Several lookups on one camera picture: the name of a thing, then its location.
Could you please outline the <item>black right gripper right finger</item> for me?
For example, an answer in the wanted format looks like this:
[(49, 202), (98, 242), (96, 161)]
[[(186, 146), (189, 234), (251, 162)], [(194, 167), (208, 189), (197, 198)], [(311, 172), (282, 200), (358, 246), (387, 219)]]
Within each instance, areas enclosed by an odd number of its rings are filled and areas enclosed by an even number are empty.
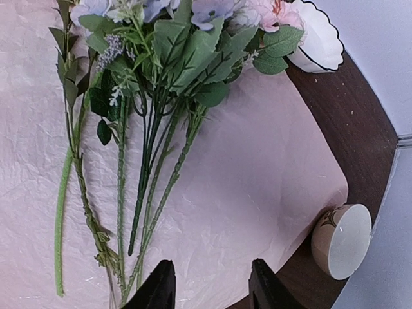
[(249, 279), (249, 303), (251, 308), (260, 309), (298, 309), (303, 307), (276, 277), (264, 259), (255, 259), (252, 262), (252, 272)]

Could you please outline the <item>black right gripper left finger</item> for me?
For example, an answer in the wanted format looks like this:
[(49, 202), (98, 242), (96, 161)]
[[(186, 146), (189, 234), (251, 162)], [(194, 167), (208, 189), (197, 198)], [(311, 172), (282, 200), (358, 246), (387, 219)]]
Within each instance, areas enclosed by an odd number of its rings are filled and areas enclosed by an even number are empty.
[(174, 309), (176, 276), (171, 260), (161, 260), (124, 309)]

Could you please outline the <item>pink wrapping paper sheet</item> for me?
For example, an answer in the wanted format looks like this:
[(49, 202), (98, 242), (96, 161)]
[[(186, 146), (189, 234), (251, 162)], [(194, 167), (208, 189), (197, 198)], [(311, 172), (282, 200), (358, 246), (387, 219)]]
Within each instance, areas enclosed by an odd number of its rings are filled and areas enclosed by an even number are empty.
[[(1, 2), (1, 307), (107, 308), (106, 270), (71, 176), (63, 280), (54, 279), (56, 202), (68, 148), (54, 1)], [(157, 223), (145, 274), (176, 271), (177, 308), (226, 308), (248, 292), (251, 263), (279, 270), (346, 179), (285, 74), (248, 70), (209, 111)]]

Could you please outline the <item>pink fake flower stem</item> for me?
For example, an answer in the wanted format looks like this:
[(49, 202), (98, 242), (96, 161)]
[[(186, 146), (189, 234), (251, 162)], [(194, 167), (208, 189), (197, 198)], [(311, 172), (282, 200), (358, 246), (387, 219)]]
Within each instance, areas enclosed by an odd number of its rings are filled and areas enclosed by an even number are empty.
[[(80, 140), (82, 131), (82, 122), (85, 117), (86, 109), (89, 108), (89, 102), (84, 103), (81, 108), (81, 112), (78, 115), (77, 122), (73, 129), (68, 129), (68, 140), (71, 145), (73, 136), (77, 140)], [(71, 171), (71, 165), (73, 163), (73, 154), (71, 147), (68, 147), (64, 160), (64, 165), (61, 173), (61, 180), (59, 184), (59, 190), (57, 194), (57, 204), (55, 212), (55, 231), (54, 231), (54, 274), (55, 274), (55, 289), (56, 294), (59, 297), (64, 296), (63, 287), (63, 271), (62, 271), (62, 242), (63, 242), (63, 223), (64, 223), (64, 211), (66, 201), (66, 190), (68, 186), (68, 180)]]
[(220, 105), (227, 98), (230, 85), (248, 67), (255, 68), (265, 75), (276, 75), (285, 71), (286, 56), (296, 51), (304, 41), (306, 35), (304, 21), (298, 11), (292, 8), (291, 1), (243, 1), (243, 3), (244, 7), (230, 20), (227, 31), (231, 35), (248, 38), (244, 55), (233, 65), (228, 77), (225, 97), (219, 104), (208, 108), (194, 138), (189, 138), (191, 121), (188, 113), (181, 115), (175, 127), (149, 210), (149, 219), (154, 222), (154, 226), (147, 246), (142, 247), (141, 235), (144, 223), (138, 224), (138, 234), (132, 253), (136, 254), (137, 261), (122, 291), (123, 302), (128, 300), (132, 289), (139, 288), (142, 283), (144, 259), (155, 228), (209, 110)]

